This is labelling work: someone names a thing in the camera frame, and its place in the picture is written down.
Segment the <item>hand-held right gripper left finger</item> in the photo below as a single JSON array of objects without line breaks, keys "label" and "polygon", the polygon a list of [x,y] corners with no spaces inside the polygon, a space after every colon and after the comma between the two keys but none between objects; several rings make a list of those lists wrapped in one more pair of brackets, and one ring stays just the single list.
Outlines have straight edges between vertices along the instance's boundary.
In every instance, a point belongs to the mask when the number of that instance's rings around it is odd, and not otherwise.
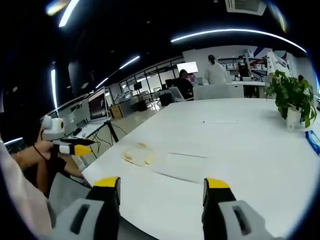
[{"label": "hand-held right gripper left finger", "polygon": [[112,176],[93,184],[56,219],[55,240],[116,240],[120,225],[121,178]]}]

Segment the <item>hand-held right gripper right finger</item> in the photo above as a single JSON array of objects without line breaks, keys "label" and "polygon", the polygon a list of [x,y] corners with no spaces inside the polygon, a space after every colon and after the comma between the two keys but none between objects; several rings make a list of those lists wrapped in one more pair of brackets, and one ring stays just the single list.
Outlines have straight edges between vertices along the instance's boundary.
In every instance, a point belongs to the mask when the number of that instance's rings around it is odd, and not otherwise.
[{"label": "hand-held right gripper right finger", "polygon": [[275,240],[265,219],[244,200],[237,200],[223,180],[203,182],[202,229],[206,240]]}]

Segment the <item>person's left hand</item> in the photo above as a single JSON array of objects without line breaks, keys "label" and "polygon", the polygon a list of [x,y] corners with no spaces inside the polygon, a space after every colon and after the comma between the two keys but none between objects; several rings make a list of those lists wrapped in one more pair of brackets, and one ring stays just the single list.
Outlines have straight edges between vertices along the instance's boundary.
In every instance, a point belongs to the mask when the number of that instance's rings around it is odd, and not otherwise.
[{"label": "person's left hand", "polygon": [[41,140],[34,147],[45,160],[52,160],[58,157],[58,150],[51,141]]}]

